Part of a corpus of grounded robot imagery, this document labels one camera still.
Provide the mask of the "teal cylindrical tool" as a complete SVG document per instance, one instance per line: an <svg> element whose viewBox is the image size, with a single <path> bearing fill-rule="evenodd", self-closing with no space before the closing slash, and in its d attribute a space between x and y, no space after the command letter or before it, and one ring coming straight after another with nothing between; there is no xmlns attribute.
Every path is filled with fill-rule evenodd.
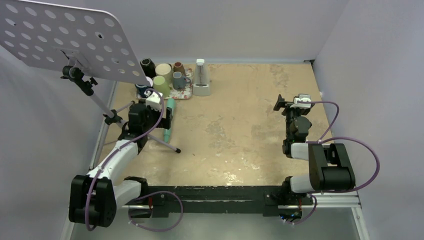
<svg viewBox="0 0 424 240"><path fill-rule="evenodd" d="M172 120L176 110L177 104L173 98L169 98L166 102L166 118L169 120L169 129L165 129L163 133L164 141L166 143L170 142L172 134Z"/></svg>

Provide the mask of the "grey mug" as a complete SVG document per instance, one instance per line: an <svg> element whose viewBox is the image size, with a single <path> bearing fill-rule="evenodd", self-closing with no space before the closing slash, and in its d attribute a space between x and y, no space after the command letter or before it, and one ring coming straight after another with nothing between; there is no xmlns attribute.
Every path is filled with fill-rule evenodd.
<svg viewBox="0 0 424 240"><path fill-rule="evenodd" d="M176 71L172 75L172 86L175 90L182 91L191 84L191 79Z"/></svg>

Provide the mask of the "brown mug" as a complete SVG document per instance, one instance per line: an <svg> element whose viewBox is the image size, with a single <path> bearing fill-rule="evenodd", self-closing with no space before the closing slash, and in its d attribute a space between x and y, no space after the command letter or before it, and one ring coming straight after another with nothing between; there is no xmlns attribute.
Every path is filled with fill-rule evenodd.
<svg viewBox="0 0 424 240"><path fill-rule="evenodd" d="M179 61L177 61L177 62L175 62L174 64L173 64L173 71L174 72L179 72L179 73L181 73L183 76L186 76L187 74L186 74L186 71L185 71L185 68L184 68L184 65L181 63L181 62L179 62Z"/></svg>

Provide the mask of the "perforated music stand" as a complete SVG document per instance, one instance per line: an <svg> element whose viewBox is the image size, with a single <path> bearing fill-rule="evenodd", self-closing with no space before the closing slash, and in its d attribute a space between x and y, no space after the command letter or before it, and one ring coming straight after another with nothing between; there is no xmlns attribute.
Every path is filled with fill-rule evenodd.
<svg viewBox="0 0 424 240"><path fill-rule="evenodd" d="M58 71L123 127L95 94L97 79L149 84L119 20L103 10L31 0L0 3L0 44L29 67Z"/></svg>

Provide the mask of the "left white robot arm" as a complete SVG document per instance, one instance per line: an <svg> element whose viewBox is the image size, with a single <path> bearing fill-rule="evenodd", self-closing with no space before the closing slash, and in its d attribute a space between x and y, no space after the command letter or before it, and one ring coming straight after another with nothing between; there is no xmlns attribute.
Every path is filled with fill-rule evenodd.
<svg viewBox="0 0 424 240"><path fill-rule="evenodd" d="M122 128L113 150L86 175L76 175L70 188L68 219L85 224L89 230L107 228L113 222L117 209L134 201L138 205L149 199L148 184L142 177L126 177L117 185L116 180L126 166L137 157L149 138L176 153L181 150L161 139L150 136L156 128L171 128L173 110L166 105L136 103L130 106L128 122Z"/></svg>

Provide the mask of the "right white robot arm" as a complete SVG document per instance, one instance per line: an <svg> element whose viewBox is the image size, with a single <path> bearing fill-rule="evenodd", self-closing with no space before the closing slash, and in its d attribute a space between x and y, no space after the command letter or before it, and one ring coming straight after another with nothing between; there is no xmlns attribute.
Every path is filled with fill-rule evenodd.
<svg viewBox="0 0 424 240"><path fill-rule="evenodd" d="M281 95L273 107L282 110L285 117L285 139L282 152L286 157L308 162L308 172L289 176L280 196L288 204L294 203L301 194L321 191L348 191L356 185L356 178L342 143L308 143L307 137L312 123L306 118L315 104L308 94L299 94L292 101Z"/></svg>

